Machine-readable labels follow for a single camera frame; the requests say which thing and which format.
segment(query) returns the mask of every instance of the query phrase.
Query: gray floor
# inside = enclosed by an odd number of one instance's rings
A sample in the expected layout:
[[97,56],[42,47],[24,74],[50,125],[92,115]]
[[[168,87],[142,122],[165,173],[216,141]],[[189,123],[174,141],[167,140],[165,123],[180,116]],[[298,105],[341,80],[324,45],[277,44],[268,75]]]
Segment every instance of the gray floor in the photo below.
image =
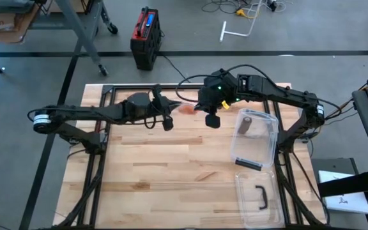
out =
[[[223,20],[239,32],[246,31],[247,20],[220,12],[204,13],[200,10],[204,2],[106,1],[119,35],[111,36],[102,26],[96,46],[102,51],[129,50],[138,11],[148,5],[160,10],[166,34],[162,50],[368,50],[368,0],[294,0],[282,13],[263,11],[251,37],[227,35],[223,43],[219,43]],[[72,51],[75,43],[73,31],[30,31],[22,44],[0,44],[0,52]],[[291,82],[295,89],[312,91],[337,104],[368,78],[368,56],[171,57],[171,61],[185,75],[250,63],[276,82]],[[0,66],[6,67],[7,73],[0,75],[0,224],[10,229],[19,226],[45,140],[44,135],[32,131],[26,112],[56,103],[69,62],[67,57],[0,58]],[[152,72],[136,70],[130,57],[107,57],[103,63],[110,72],[106,78],[99,76],[90,58],[79,59],[67,104],[79,104],[88,83],[181,80],[162,57]],[[247,68],[234,71],[251,72]],[[314,158],[354,157],[359,171],[368,171],[368,140],[357,116],[325,127],[314,139],[314,146]],[[56,139],[32,228],[49,227],[52,223],[67,153],[68,144]],[[337,212],[332,212],[332,225],[368,228],[364,216]]]

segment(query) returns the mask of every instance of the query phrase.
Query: orange object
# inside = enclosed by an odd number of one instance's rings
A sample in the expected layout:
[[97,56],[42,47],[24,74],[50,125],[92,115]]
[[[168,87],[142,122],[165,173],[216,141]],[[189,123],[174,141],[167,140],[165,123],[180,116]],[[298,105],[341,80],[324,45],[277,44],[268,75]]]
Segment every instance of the orange object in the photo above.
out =
[[194,115],[197,114],[198,111],[195,111],[194,106],[191,104],[183,104],[178,107],[178,112],[182,114]]

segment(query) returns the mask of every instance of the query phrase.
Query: black handle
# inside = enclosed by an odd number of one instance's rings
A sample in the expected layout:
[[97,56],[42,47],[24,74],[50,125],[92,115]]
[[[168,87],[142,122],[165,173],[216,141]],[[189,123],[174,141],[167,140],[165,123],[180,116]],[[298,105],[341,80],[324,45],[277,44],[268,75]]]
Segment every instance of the black handle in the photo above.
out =
[[257,164],[253,164],[252,162],[249,162],[249,161],[244,160],[244,159],[236,159],[235,164],[247,167],[249,169],[255,169],[257,171],[260,171],[262,169],[262,166],[257,165]]
[[146,15],[148,14],[148,6],[146,6],[144,9],[141,9],[141,11],[144,10],[143,16],[141,17],[141,21],[139,24],[139,28],[137,28],[137,35],[141,36],[141,27],[143,26],[144,19],[146,18]]
[[256,188],[262,189],[263,202],[265,205],[263,207],[259,207],[259,210],[264,210],[268,208],[268,197],[266,196],[265,188],[261,185],[255,185]]

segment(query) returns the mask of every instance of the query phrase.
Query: black floor stripe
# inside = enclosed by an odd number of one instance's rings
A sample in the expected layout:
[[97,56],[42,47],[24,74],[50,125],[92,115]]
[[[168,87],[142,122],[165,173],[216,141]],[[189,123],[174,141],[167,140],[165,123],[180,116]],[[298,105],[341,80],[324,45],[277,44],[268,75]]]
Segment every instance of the black floor stripe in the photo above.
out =
[[[132,57],[126,52],[99,52],[100,57]],[[308,51],[162,51],[158,55],[171,57],[194,56],[368,56],[368,50],[308,50]],[[69,58],[73,52],[0,52],[0,58]],[[81,52],[80,57],[88,57]]]
[[[81,51],[81,48],[82,48],[81,42],[77,42],[75,47],[75,54],[79,53]],[[57,100],[58,105],[63,105],[66,100],[66,95],[68,94],[69,86],[72,81],[73,73],[75,71],[78,58],[79,57],[77,55],[74,55],[70,60],[68,71],[66,72],[61,92]],[[43,176],[45,175],[45,171],[49,162],[50,151],[52,150],[55,136],[56,136],[55,134],[49,134],[45,141],[45,146],[43,147],[41,159],[39,161],[38,168],[36,169],[36,174],[31,187],[31,192],[29,193],[24,214],[22,215],[22,220],[20,222],[19,226],[20,230],[29,229],[33,212],[35,210],[35,205],[38,200],[39,192],[42,186]]]

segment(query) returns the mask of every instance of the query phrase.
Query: caster wheel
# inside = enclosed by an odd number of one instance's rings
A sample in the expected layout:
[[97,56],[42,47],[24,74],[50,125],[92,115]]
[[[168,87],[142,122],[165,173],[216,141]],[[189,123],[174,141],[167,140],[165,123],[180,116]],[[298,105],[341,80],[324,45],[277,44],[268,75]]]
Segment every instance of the caster wheel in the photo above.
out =
[[107,26],[107,29],[110,31],[110,33],[116,35],[118,32],[119,32],[119,29],[113,25],[113,23],[110,23],[108,26]]
[[100,73],[105,77],[107,76],[109,73],[108,71],[106,70],[106,67],[104,67],[103,65],[99,65],[99,70],[100,70]]

